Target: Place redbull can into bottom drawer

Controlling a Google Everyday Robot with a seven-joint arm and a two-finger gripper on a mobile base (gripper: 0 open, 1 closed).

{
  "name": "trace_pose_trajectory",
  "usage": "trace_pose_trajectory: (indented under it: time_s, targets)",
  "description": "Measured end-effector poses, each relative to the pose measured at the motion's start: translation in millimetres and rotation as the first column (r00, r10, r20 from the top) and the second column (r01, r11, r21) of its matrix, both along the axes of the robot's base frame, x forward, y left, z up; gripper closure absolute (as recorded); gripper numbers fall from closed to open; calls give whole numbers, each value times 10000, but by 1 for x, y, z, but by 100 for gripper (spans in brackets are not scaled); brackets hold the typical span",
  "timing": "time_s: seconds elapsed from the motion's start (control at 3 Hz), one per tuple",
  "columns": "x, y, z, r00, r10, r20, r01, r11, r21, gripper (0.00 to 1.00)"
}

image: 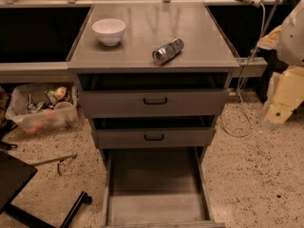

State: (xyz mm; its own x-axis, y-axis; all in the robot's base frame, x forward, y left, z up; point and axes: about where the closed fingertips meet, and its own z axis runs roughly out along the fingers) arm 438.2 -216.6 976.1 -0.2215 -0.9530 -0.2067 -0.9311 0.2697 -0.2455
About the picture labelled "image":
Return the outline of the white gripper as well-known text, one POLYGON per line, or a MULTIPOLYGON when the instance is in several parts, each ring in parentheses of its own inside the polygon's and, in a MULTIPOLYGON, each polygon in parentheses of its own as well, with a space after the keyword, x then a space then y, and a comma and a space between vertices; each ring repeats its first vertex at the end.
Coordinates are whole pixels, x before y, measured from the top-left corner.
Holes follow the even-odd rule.
POLYGON ((294 65, 283 73, 274 72, 269 82, 261 125, 277 128, 304 102, 304 0, 257 45, 266 50, 277 49, 280 61, 294 65))

